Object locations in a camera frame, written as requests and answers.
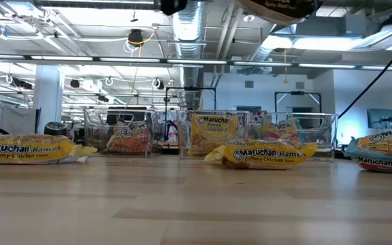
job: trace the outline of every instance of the black cable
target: black cable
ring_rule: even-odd
[[[341,118],[348,110],[352,108],[352,106],[373,86],[373,84],[379,80],[379,78],[388,70],[388,68],[392,65],[392,59],[385,66],[385,68],[377,75],[370,84],[358,95],[358,97],[350,104],[348,107],[340,114],[338,118]]]

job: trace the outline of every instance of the blue ramen package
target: blue ramen package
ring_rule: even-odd
[[[392,173],[392,131],[352,139],[346,155],[365,169]]]

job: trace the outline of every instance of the wooden tabletop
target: wooden tabletop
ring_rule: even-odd
[[[0,244],[392,245],[392,174],[176,156],[0,165]]]

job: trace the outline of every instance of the ceiling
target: ceiling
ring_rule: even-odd
[[[215,0],[208,2],[205,15],[205,32],[204,39],[206,45],[203,49],[204,59],[213,59],[216,54],[218,40],[221,36],[221,24],[223,14],[231,3],[229,0]],[[392,8],[392,0],[375,0],[375,1],[342,1],[329,0],[324,1],[322,8],[317,12],[317,16],[326,16],[331,18],[341,18],[349,14],[358,12],[379,13]],[[25,8],[14,8],[18,15],[30,14]],[[54,13],[58,13],[61,18],[57,18]],[[55,23],[51,26],[46,19],[51,19]],[[0,40],[0,54],[57,54],[57,55],[91,55],[91,56],[138,56],[139,50],[129,52],[124,49],[125,40],[123,40],[131,29],[141,29],[145,39],[152,36],[152,40],[146,42],[141,49],[141,57],[176,57],[174,44],[168,44],[167,40],[173,40],[172,18],[161,12],[152,10],[117,10],[117,9],[91,9],[91,8],[47,8],[43,16],[35,16],[31,24],[10,23],[13,18],[0,15],[0,28],[3,26],[7,31],[7,38]],[[262,28],[268,23],[258,17],[252,22],[244,22],[240,19],[238,28],[234,35],[233,43],[227,52],[227,59],[233,56],[244,57],[251,55],[260,43],[265,39],[262,36]],[[35,28],[41,29],[44,40],[37,36]],[[54,36],[56,27],[62,32],[73,38],[70,42],[68,39],[58,34]],[[300,50],[289,48],[285,52],[272,52],[270,58],[273,61],[304,61],[313,63],[349,63],[354,61],[352,57],[361,57],[361,63],[385,64],[392,56],[392,51],[376,52],[358,52],[352,53],[349,60],[346,60],[347,52],[328,51],[328,50]],[[388,59],[374,59],[379,54],[380,57]],[[210,71],[212,67],[204,67],[205,71]],[[162,94],[152,88],[152,80],[158,78],[165,82],[166,86],[180,86],[178,67],[139,67],[137,78],[134,78],[135,67],[105,67],[105,66],[81,66],[72,65],[64,66],[63,71],[67,77],[65,81],[66,92],[86,92],[83,88],[71,88],[69,83],[71,79],[92,78],[101,80],[105,84],[107,78],[113,79],[113,85],[103,85],[103,90],[107,93],[128,93],[132,91],[132,85],[135,80],[134,90],[137,93]],[[315,76],[321,70],[316,72],[315,69],[289,69],[290,74],[305,74]],[[274,67],[271,75],[276,76],[283,74],[284,68]],[[22,78],[35,83],[35,66],[29,64],[9,64],[0,63],[0,91],[17,91],[21,88],[14,88],[5,81],[8,74],[17,78]],[[4,95],[21,101],[31,100],[32,95]],[[125,103],[129,100],[121,97]],[[66,97],[66,101],[75,101],[76,103],[97,103],[95,98],[89,97]],[[161,98],[144,99],[138,103],[162,103]]]

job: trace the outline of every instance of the plastic storage container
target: plastic storage container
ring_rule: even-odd
[[[178,111],[180,158],[204,157],[230,139],[247,137],[248,122],[249,112]]]
[[[149,110],[84,109],[86,145],[106,156],[150,157],[157,115]]]
[[[302,143],[316,142],[317,152],[309,161],[333,161],[336,148],[337,114],[325,113],[290,113],[276,112],[267,114],[264,124],[271,122],[279,125],[282,121],[292,120],[295,122],[298,140]]]

